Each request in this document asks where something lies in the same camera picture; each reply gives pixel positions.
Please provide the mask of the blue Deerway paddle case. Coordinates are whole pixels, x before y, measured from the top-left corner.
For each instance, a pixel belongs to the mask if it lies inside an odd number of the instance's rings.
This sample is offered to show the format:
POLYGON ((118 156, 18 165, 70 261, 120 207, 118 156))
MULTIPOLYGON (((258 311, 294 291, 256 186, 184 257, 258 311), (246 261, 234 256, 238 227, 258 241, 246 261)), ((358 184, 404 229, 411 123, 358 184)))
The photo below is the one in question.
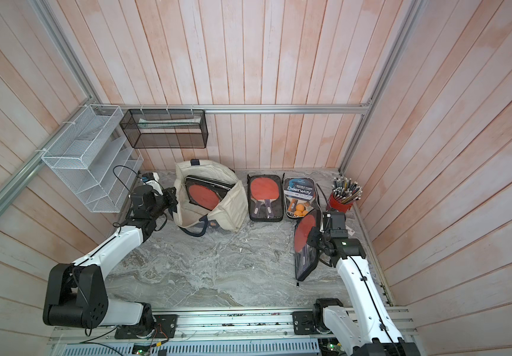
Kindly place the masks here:
POLYGON ((287 177, 283 182, 286 215, 298 220, 319 210, 315 181, 310 177, 287 177))

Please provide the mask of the cream canvas tote bag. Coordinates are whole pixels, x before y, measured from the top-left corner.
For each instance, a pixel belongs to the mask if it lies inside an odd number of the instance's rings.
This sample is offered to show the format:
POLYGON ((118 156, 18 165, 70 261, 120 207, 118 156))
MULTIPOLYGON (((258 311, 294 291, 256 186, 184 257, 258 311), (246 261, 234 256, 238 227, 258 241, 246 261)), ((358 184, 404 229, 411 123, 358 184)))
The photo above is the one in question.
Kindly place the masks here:
POLYGON ((244 184, 232 169, 211 160, 181 162, 175 168, 177 191, 177 212, 171 217, 186 234, 202 237, 209 227, 220 227, 225 231, 237 232, 248 215, 247 192, 244 184), (214 210, 207 210, 189 202, 185 178, 189 175, 205 177, 234 184, 234 188, 214 210))

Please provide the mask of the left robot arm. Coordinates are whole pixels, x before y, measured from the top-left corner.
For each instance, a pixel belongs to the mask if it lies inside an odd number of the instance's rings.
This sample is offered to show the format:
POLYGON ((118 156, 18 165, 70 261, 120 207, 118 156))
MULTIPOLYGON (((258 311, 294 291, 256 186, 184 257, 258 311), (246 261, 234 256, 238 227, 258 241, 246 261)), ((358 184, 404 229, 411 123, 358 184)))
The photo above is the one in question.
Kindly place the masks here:
POLYGON ((120 326, 145 338, 155 328, 148 303, 118 301, 108 296, 106 278, 130 252, 157 231, 166 210, 175 211, 175 188, 140 185, 130 194, 131 207, 115 232, 72 263, 59 263, 49 273, 42 321, 47 326, 87 329, 120 326))

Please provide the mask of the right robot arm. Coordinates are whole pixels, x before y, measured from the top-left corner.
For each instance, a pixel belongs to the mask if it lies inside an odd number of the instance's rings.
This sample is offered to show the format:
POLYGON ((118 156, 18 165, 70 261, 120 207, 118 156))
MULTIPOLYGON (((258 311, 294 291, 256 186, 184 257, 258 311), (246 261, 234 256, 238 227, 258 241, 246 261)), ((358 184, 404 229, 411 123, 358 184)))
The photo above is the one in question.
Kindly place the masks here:
POLYGON ((344 282, 354 315, 334 299, 315 304, 315 327, 331 332, 346 355, 419 355, 393 323, 379 295, 361 242, 349 236, 345 214, 324 212, 308 243, 330 259, 344 282))

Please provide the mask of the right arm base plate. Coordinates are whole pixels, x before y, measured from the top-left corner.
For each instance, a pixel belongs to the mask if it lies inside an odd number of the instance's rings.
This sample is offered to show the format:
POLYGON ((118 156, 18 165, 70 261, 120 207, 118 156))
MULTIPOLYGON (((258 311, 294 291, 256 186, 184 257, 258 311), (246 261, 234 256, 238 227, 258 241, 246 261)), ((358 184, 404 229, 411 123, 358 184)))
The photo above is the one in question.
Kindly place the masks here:
POLYGON ((323 321, 315 311, 294 311, 292 313, 293 330, 296 335, 328 334, 323 321))

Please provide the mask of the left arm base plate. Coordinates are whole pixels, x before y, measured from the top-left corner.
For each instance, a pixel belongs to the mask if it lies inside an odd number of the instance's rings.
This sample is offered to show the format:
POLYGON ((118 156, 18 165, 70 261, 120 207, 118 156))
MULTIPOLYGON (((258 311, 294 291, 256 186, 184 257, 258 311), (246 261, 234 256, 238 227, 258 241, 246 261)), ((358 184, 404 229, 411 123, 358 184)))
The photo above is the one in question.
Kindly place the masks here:
POLYGON ((174 338, 178 316, 176 314, 153 314, 134 326, 119 326, 115 340, 174 338))

